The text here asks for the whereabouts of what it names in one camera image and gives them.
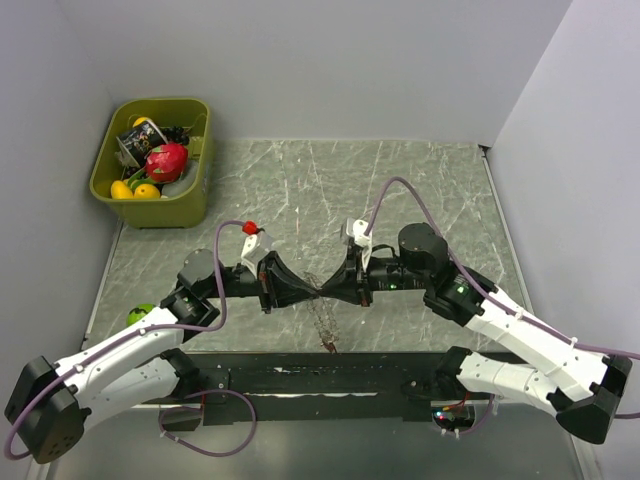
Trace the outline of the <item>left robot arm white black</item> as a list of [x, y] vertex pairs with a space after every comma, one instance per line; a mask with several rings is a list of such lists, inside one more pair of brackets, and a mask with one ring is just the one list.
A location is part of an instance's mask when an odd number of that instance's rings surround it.
[[226, 322], [211, 299], [256, 297], [264, 312], [317, 298], [316, 288], [271, 251], [256, 266], [225, 267], [214, 252], [192, 252], [175, 288], [142, 319], [78, 354], [26, 364], [5, 408], [5, 455], [50, 463], [90, 428], [132, 406], [165, 397], [185, 402], [204, 384], [182, 345]]

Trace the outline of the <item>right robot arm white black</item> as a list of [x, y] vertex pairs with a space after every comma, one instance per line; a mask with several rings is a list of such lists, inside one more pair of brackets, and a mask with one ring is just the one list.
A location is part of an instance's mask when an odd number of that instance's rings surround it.
[[492, 281], [455, 261], [427, 223], [403, 227], [388, 258], [374, 256], [370, 230], [364, 220], [345, 221], [346, 257], [321, 287], [322, 296], [367, 307], [378, 291], [423, 291], [423, 303], [433, 313], [521, 360], [512, 364], [452, 347], [437, 369], [444, 396], [455, 399], [468, 391], [504, 397], [550, 414], [581, 440], [605, 441], [631, 372], [629, 355], [588, 347], [536, 318]]

